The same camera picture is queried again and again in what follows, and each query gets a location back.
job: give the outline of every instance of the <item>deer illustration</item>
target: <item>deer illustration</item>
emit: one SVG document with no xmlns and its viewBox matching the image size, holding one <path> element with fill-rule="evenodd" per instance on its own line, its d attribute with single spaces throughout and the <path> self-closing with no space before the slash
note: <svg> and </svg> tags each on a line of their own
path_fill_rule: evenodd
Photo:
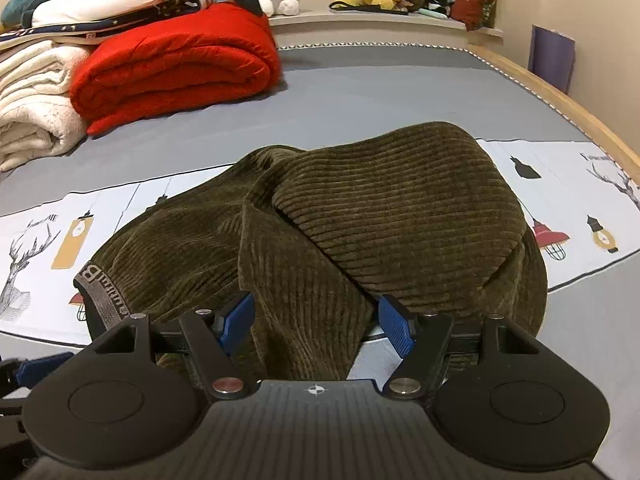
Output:
<svg viewBox="0 0 640 480">
<path fill-rule="evenodd" d="M 21 270 L 26 269 L 29 261 L 34 256 L 46 250 L 58 237 L 60 231 L 54 235 L 51 232 L 49 224 L 49 222 L 55 221 L 56 218 L 57 215 L 49 215 L 37 222 L 29 222 L 27 228 L 12 241 L 11 247 L 9 248 L 9 256 L 11 257 L 9 275 L 2 289 L 2 293 L 0 293 L 0 319 L 14 320 L 29 306 L 31 293 L 18 290 L 15 287 L 15 279 Z M 46 227 L 47 237 L 44 241 L 42 241 L 44 229 L 38 228 L 41 224 L 44 224 L 44 227 Z"/>
</svg>

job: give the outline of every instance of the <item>blue gripper pad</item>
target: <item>blue gripper pad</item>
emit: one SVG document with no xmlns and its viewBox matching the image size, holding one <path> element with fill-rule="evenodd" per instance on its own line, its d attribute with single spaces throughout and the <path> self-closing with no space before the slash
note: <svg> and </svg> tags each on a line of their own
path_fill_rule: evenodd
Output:
<svg viewBox="0 0 640 480">
<path fill-rule="evenodd" d="M 231 355 L 249 332 L 255 320 L 253 294 L 247 294 L 236 307 L 225 316 L 225 324 L 218 341 L 227 355 Z"/>
<path fill-rule="evenodd" d="M 378 301 L 378 322 L 400 358 L 404 359 L 414 347 L 409 323 L 385 296 Z"/>
<path fill-rule="evenodd" d="M 74 354 L 72 352 L 64 352 L 63 354 L 55 354 L 40 359 L 25 361 L 15 373 L 15 380 L 18 386 L 34 388 L 36 384 L 69 361 L 73 356 Z"/>
</svg>

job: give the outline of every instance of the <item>folded red blanket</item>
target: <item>folded red blanket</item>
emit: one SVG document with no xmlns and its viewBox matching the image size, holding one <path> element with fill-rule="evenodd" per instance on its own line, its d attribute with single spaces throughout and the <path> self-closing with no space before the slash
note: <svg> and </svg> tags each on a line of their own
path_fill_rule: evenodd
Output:
<svg viewBox="0 0 640 480">
<path fill-rule="evenodd" d="M 225 2 L 105 41 L 78 69 L 71 102 L 89 134 L 137 119 L 232 101 L 275 85 L 267 17 Z"/>
</svg>

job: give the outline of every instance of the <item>tree illustration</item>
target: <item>tree illustration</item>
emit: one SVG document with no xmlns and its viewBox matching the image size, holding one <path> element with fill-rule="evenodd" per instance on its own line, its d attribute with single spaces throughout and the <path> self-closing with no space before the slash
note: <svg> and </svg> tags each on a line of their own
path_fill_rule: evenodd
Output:
<svg viewBox="0 0 640 480">
<path fill-rule="evenodd" d="M 599 173 L 598 170 L 596 170 L 596 166 L 593 162 L 591 163 L 591 168 L 591 170 L 587 170 L 589 173 L 591 173 L 594 177 L 600 179 L 601 181 L 615 186 L 620 193 L 624 193 L 625 195 L 627 195 L 631 199 L 631 202 L 633 202 L 638 210 L 640 210 L 640 199 L 636 196 L 634 190 L 632 189 L 630 176 L 628 176 L 624 171 L 619 171 L 618 176 L 620 177 L 620 179 L 622 179 L 622 184 L 619 184 L 616 181 L 610 179 L 608 176 Z"/>
<path fill-rule="evenodd" d="M 10 308 L 20 312 L 25 308 L 25 304 L 28 306 L 30 293 L 18 290 L 15 287 L 15 279 L 18 277 L 18 273 L 27 268 L 30 260 L 46 250 L 60 234 L 60 231 L 55 235 L 51 232 L 49 221 L 55 219 L 56 215 L 50 215 L 40 221 L 29 222 L 25 231 L 12 241 L 9 248 L 9 257 L 11 258 L 9 275 L 2 288 L 2 293 L 0 293 L 0 317 L 3 317 Z M 44 230 L 38 227 L 41 224 L 45 224 L 46 227 L 44 241 L 42 240 Z"/>
</svg>

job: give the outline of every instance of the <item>black circular pad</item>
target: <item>black circular pad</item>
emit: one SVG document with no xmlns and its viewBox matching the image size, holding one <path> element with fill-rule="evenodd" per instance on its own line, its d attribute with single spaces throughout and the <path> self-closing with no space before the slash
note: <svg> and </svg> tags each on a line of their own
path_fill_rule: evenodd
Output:
<svg viewBox="0 0 640 480">
<path fill-rule="evenodd" d="M 433 414 L 460 451 L 516 471 L 590 460 L 609 426 L 600 391 L 542 355 L 505 355 L 453 375 L 438 390 Z"/>
<path fill-rule="evenodd" d="M 95 402 L 107 397 L 110 402 Z M 78 388 L 69 399 L 69 410 L 77 418 L 96 424 L 118 422 L 142 407 L 144 395 L 135 384 L 96 381 Z"/>
<path fill-rule="evenodd" d="M 191 385 L 151 360 L 79 354 L 32 391 L 22 421 L 44 454 L 80 468 L 107 469 L 175 447 L 199 413 Z"/>
<path fill-rule="evenodd" d="M 564 410 L 564 399 L 551 386 L 513 381 L 496 386 L 489 397 L 494 412 L 519 424 L 544 424 Z"/>
</svg>

